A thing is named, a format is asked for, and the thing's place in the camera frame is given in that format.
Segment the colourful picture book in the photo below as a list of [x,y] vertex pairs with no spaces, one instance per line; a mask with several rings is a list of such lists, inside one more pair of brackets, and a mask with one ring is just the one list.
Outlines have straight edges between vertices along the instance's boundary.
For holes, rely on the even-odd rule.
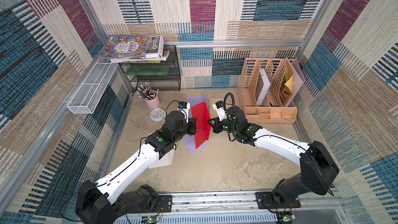
[[99,56],[102,58],[143,58],[151,40],[150,36],[111,35]]

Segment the brown wanted poster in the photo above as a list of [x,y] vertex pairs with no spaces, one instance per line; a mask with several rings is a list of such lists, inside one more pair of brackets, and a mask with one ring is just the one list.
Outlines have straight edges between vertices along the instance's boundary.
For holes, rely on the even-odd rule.
[[[285,70],[284,76],[291,76],[291,75],[293,75],[293,71],[292,71],[290,65],[287,64],[287,65],[286,65],[286,70]],[[279,90],[279,99],[280,99],[280,101],[281,101],[281,103],[282,103],[283,106],[288,106],[288,105],[290,104],[290,100],[291,100],[291,97],[292,97],[292,93],[293,93],[293,92],[292,92],[292,93],[289,93],[289,91],[287,90],[287,88],[285,88],[285,87],[283,86],[283,79],[282,79],[281,88],[280,88],[280,90]]]

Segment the green folder on shelf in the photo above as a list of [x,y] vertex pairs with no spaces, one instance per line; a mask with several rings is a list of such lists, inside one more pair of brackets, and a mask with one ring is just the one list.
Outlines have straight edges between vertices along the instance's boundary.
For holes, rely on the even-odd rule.
[[127,76],[163,76],[169,74],[167,65],[132,65],[125,71]]

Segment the red envelope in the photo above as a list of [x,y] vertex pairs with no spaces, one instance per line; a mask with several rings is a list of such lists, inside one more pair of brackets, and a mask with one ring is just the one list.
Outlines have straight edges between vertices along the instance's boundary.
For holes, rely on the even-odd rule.
[[204,142],[208,141],[211,126],[207,123],[210,119],[209,109],[206,102],[199,103],[191,109],[192,118],[197,120],[197,132],[194,136],[195,147],[199,148]]

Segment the lilac envelope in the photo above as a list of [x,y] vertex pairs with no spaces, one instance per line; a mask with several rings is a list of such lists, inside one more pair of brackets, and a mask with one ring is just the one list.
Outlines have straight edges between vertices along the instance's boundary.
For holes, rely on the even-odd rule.
[[194,154],[197,151],[200,151],[207,147],[206,143],[203,143],[201,146],[196,148],[195,137],[190,136],[190,135],[185,135],[182,138],[182,141],[184,142],[185,146],[187,147],[189,154]]
[[210,101],[207,97],[205,97],[204,95],[189,95],[187,96],[187,102],[190,104],[190,110],[189,110],[189,118],[192,118],[192,108],[197,105],[200,104],[202,102],[206,103],[206,107],[207,110],[209,111],[209,106],[210,106]]

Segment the yellow paper sheet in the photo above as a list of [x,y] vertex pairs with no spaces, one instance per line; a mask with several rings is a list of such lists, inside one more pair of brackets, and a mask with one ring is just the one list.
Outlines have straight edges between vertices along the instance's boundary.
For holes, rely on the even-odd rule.
[[291,76],[284,76],[283,79],[283,86],[287,88],[289,93],[293,92],[293,75]]

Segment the pink pen cup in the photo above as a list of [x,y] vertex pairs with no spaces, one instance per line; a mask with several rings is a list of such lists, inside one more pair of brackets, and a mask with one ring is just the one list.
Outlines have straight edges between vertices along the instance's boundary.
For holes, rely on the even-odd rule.
[[161,107],[161,103],[160,103],[158,95],[156,95],[154,99],[144,99],[144,100],[145,100],[145,103],[150,111],[152,111],[155,108]]

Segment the pink folder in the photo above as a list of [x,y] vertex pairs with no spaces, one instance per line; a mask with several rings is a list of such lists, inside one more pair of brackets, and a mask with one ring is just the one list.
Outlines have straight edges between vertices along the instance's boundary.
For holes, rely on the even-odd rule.
[[284,106],[288,106],[293,98],[298,94],[301,87],[304,85],[305,78],[302,72],[302,69],[299,65],[299,62],[296,59],[287,59],[285,58],[286,68],[292,72],[292,89],[290,95],[287,97]]

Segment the Folio book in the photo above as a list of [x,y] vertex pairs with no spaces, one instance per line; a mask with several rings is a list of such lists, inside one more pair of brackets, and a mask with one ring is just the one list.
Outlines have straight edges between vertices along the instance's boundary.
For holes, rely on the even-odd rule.
[[102,58],[108,59],[111,63],[122,63],[122,62],[149,62],[155,63],[165,61],[170,55],[169,51],[164,51],[164,40],[163,36],[150,36],[152,38],[146,55],[143,58]]

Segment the white envelope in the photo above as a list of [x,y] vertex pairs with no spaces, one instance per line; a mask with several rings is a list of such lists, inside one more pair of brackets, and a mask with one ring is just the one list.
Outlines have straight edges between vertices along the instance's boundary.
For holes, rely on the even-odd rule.
[[175,154],[175,150],[172,149],[167,154],[165,154],[159,161],[152,164],[149,167],[149,169],[170,166],[173,162],[174,154]]

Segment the pens in cup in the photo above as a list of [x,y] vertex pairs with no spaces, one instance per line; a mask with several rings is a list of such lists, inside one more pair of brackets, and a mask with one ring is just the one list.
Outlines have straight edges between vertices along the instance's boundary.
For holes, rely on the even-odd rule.
[[145,100],[154,100],[158,96],[159,90],[154,90],[148,82],[141,84],[136,89],[136,94]]

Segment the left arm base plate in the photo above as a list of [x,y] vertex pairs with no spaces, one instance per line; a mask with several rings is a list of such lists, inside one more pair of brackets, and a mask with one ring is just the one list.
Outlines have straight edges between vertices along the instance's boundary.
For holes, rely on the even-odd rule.
[[139,208],[136,212],[139,214],[156,214],[156,213],[170,213],[172,211],[173,196],[160,195],[156,200],[151,201],[148,206]]

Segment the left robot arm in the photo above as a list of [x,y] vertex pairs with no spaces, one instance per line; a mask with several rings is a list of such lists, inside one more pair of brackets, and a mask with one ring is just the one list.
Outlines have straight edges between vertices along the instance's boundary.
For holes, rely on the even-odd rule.
[[77,194],[75,213],[84,224],[112,224],[132,213],[154,213],[160,208],[158,193],[149,185],[125,192],[140,174],[161,160],[185,135],[195,135],[197,120],[183,111],[172,111],[162,128],[144,140],[122,165],[96,182],[85,181]]

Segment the white round clock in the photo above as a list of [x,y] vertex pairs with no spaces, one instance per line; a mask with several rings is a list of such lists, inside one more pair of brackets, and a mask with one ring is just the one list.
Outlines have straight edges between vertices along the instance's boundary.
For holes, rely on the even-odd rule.
[[161,107],[156,107],[151,110],[149,117],[154,122],[161,122],[162,120],[165,119],[166,115],[167,115],[167,113],[166,113],[165,109],[163,109]]

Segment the white box in organizer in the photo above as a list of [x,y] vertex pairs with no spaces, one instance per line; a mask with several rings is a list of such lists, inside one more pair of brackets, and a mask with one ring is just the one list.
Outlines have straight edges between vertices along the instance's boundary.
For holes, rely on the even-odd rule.
[[259,70],[259,77],[255,90],[255,98],[258,106],[263,105],[271,87],[271,81],[267,75],[265,68]]

